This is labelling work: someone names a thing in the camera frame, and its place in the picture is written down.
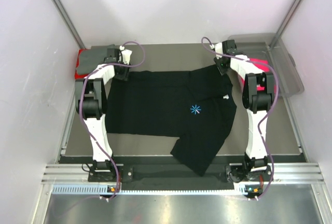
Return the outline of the black t shirt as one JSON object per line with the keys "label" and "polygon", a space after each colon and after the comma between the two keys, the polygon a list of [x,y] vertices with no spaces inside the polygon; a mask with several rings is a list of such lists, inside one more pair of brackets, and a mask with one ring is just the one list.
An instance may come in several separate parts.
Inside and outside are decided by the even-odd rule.
{"label": "black t shirt", "polygon": [[232,82],[215,65],[193,71],[131,72],[114,79],[108,133],[176,137],[171,155],[203,176],[229,136],[236,115]]}

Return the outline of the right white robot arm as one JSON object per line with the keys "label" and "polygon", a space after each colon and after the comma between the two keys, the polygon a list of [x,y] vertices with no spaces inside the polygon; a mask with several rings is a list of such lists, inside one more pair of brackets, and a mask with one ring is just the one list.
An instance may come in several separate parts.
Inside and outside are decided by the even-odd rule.
{"label": "right white robot arm", "polygon": [[241,166],[229,166],[228,177],[235,182],[255,180],[270,173],[266,149],[267,113],[275,98],[275,77],[267,61],[249,58],[237,49],[234,40],[210,44],[214,62],[223,75],[237,73],[242,86],[242,104],[248,115],[248,142]]}

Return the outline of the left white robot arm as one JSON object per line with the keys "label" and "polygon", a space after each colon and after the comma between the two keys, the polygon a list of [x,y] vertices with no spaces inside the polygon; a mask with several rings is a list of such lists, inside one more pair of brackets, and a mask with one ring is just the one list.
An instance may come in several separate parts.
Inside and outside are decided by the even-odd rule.
{"label": "left white robot arm", "polygon": [[82,125],[90,136],[93,157],[89,166],[89,182],[119,182],[118,169],[112,160],[105,117],[107,97],[105,85],[113,78],[127,80],[131,51],[124,46],[109,45],[81,49],[75,70],[75,107]]}

